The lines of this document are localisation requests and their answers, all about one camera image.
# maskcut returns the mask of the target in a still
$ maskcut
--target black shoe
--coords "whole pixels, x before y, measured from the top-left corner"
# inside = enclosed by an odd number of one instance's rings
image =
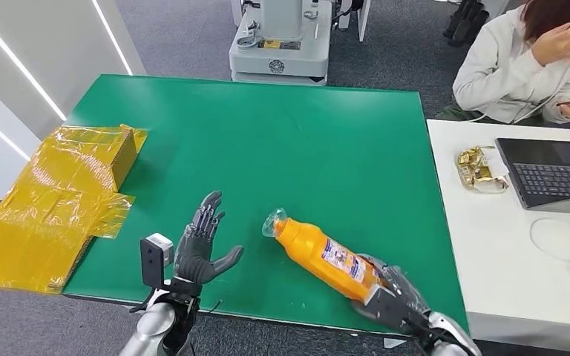
[[[456,32],[453,33],[453,38],[448,41],[448,44],[451,47],[461,47],[464,45],[464,43],[466,43],[467,35],[471,29],[471,25],[473,24],[473,21],[475,21],[477,15],[479,15],[483,9],[484,4],[481,2],[477,2],[473,5],[467,18],[460,22],[458,28],[456,29]]]
[[[447,27],[447,30],[442,34],[444,37],[447,37],[448,39],[453,37],[453,33],[456,32],[458,25],[460,22],[462,22],[463,19],[466,19],[468,12],[476,2],[477,0],[462,0],[462,3],[460,4],[458,10],[453,13],[453,16],[451,16],[451,23],[449,24],[449,27]]]
[[[488,13],[488,11],[486,10],[482,10],[477,14],[477,17],[473,20],[473,23],[471,24],[471,28],[468,30],[468,33],[466,34],[465,43],[473,44],[473,42],[475,42],[475,38],[477,38],[477,35],[479,34],[482,27],[484,27],[484,25],[488,21],[488,17],[490,17],[490,15],[491,14]]]

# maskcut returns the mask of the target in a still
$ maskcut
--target green tabletop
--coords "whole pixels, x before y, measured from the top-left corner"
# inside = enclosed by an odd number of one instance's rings
[[[220,313],[388,331],[261,235],[282,207],[401,266],[432,309],[468,329],[418,93],[101,76],[67,121],[122,123],[149,130],[121,188],[136,202],[115,240],[94,239],[65,294],[140,302],[139,240],[160,232],[176,243],[217,189],[226,217],[213,257],[245,252],[204,287],[202,309],[221,300]]]

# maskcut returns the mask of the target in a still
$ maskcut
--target plastic bottle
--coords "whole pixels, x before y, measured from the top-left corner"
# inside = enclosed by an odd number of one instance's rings
[[[263,224],[263,235],[275,237],[289,258],[351,300],[364,302],[383,282],[366,260],[322,233],[315,225],[288,218],[276,209]]]

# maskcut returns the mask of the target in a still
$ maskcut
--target gray carpet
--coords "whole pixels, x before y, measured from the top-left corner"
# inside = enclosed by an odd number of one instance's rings
[[[117,4],[151,75],[229,79],[235,26],[228,0]],[[448,103],[467,50],[448,47],[440,35],[454,9],[433,0],[375,0],[364,44],[354,22],[348,31],[335,32],[330,85],[417,90],[425,116],[433,117]],[[115,355],[136,321],[121,306],[0,290],[0,355]],[[383,349],[377,337],[212,316],[198,320],[194,336],[198,355],[418,355],[411,344]],[[493,356],[570,356],[499,343],[479,346]]]

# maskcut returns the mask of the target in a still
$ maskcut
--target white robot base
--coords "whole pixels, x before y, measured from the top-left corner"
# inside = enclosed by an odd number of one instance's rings
[[[304,0],[302,36],[299,39],[261,38],[261,9],[248,7],[229,51],[232,80],[235,82],[268,82],[291,85],[325,85],[329,68],[331,13],[329,1]],[[240,46],[240,39],[251,36],[253,23],[256,44]]]

